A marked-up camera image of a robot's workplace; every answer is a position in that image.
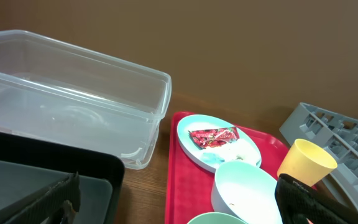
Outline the yellow plastic cup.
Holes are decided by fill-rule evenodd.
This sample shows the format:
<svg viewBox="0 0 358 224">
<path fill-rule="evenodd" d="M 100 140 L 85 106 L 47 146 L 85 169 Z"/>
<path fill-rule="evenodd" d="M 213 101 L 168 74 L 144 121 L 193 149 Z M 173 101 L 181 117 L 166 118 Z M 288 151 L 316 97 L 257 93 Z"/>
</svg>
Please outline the yellow plastic cup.
<svg viewBox="0 0 358 224">
<path fill-rule="evenodd" d="M 288 174 L 312 187 L 336 168 L 335 158 L 323 148 L 305 139 L 296 139 L 277 175 Z"/>
</svg>

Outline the green bowl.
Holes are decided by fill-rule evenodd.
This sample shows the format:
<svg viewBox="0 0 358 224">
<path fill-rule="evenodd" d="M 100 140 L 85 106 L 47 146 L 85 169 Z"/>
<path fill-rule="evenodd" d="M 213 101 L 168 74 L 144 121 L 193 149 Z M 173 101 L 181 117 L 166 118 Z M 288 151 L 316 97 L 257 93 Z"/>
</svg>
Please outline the green bowl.
<svg viewBox="0 0 358 224">
<path fill-rule="evenodd" d="M 247 224 L 240 218 L 220 212 L 202 213 L 192 218 L 187 224 Z"/>
</svg>

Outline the light blue bowl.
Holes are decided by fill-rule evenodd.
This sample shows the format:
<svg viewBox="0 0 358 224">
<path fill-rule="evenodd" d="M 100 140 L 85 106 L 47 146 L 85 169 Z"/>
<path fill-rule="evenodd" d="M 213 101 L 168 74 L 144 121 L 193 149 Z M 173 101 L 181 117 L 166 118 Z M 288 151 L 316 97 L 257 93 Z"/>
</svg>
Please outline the light blue bowl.
<svg viewBox="0 0 358 224">
<path fill-rule="evenodd" d="M 213 210 L 249 224 L 282 224 L 275 199 L 276 185 L 271 175 L 256 166 L 241 161 L 224 162 L 214 174 Z"/>
</svg>

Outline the white tissue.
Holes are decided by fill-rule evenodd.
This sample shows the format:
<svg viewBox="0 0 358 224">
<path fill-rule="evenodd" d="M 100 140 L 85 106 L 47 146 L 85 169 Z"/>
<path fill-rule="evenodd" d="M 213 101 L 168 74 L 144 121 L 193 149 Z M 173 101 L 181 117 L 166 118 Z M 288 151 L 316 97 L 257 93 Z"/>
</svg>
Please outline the white tissue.
<svg viewBox="0 0 358 224">
<path fill-rule="evenodd" d="M 250 143 L 239 139 L 219 147 L 207 147 L 203 150 L 200 160 L 210 166 L 219 166 L 223 162 L 235 160 L 256 165 L 260 161 L 260 155 Z"/>
</svg>

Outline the black waste tray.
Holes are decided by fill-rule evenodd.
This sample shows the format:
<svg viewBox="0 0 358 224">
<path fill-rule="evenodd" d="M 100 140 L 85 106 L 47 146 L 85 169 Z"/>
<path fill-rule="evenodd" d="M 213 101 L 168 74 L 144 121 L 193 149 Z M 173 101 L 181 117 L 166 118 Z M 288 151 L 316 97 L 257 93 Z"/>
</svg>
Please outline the black waste tray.
<svg viewBox="0 0 358 224">
<path fill-rule="evenodd" d="M 124 177 L 120 159 L 0 132 L 0 210 L 69 173 L 80 176 L 75 223 L 113 223 Z"/>
</svg>

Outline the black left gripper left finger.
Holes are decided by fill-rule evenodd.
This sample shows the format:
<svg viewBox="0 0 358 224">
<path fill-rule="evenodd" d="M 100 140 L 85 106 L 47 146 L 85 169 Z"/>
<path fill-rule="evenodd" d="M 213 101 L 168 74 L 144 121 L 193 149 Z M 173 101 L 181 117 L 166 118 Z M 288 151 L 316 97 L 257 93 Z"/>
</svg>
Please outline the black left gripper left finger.
<svg viewBox="0 0 358 224">
<path fill-rule="evenodd" d="M 80 206 L 80 176 L 71 173 L 0 209 L 0 224 L 72 224 Z"/>
</svg>

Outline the grey dishwasher rack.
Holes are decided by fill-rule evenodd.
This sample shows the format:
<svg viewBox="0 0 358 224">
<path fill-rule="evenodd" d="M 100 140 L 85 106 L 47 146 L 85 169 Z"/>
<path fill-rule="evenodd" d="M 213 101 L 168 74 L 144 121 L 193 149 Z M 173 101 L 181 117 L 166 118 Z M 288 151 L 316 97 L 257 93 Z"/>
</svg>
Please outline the grey dishwasher rack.
<svg viewBox="0 0 358 224">
<path fill-rule="evenodd" d="M 338 167 L 323 183 L 336 200 L 358 212 L 358 120 L 300 103 L 280 132 L 290 144 L 309 140 L 335 158 Z"/>
</svg>

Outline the red snack wrapper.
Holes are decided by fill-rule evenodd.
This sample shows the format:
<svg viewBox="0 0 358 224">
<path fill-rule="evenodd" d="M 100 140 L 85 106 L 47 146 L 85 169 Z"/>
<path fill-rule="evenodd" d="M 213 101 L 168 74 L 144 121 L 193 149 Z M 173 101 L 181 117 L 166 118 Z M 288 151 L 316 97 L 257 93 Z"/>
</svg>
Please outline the red snack wrapper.
<svg viewBox="0 0 358 224">
<path fill-rule="evenodd" d="M 191 140 L 200 148 L 220 147 L 239 139 L 237 128 L 232 126 L 218 129 L 189 131 Z"/>
</svg>

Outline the clear plastic waste bin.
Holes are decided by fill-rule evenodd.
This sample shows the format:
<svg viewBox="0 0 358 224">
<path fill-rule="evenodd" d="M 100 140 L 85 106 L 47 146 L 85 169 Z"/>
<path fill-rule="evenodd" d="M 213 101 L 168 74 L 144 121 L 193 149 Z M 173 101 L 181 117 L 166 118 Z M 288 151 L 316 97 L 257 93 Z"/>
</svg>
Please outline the clear plastic waste bin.
<svg viewBox="0 0 358 224">
<path fill-rule="evenodd" d="M 33 32 L 0 31 L 0 132 L 143 169 L 171 93 L 164 72 Z"/>
</svg>

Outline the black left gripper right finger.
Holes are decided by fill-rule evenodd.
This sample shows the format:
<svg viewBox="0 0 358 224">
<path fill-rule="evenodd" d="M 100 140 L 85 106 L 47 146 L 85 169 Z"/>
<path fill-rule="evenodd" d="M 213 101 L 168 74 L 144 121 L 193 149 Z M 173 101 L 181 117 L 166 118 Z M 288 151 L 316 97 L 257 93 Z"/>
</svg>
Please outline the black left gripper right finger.
<svg viewBox="0 0 358 224">
<path fill-rule="evenodd" d="M 358 224 L 358 213 L 288 174 L 278 176 L 275 199 L 283 224 Z"/>
</svg>

